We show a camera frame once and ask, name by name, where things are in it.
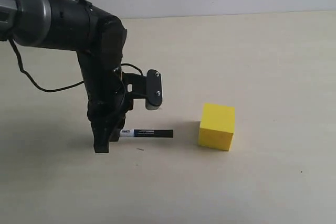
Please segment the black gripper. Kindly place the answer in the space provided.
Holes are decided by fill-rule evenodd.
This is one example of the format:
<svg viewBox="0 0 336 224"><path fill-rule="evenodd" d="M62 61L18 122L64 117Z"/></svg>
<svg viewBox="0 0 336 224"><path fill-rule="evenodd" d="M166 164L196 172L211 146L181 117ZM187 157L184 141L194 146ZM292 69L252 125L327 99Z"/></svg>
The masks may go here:
<svg viewBox="0 0 336 224"><path fill-rule="evenodd" d="M126 118L121 60L127 30L120 19L99 19L75 36L75 49L88 96L87 117L95 153L109 153Z"/></svg>

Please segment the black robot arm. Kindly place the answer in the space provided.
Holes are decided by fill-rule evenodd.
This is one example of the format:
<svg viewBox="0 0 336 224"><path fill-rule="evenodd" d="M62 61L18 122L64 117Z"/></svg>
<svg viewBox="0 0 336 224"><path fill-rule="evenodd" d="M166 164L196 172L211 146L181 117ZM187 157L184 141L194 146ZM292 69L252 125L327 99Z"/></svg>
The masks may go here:
<svg viewBox="0 0 336 224"><path fill-rule="evenodd" d="M96 153L108 153L124 126L122 21L84 0L1 0L1 40L13 47L74 51L88 96Z"/></svg>

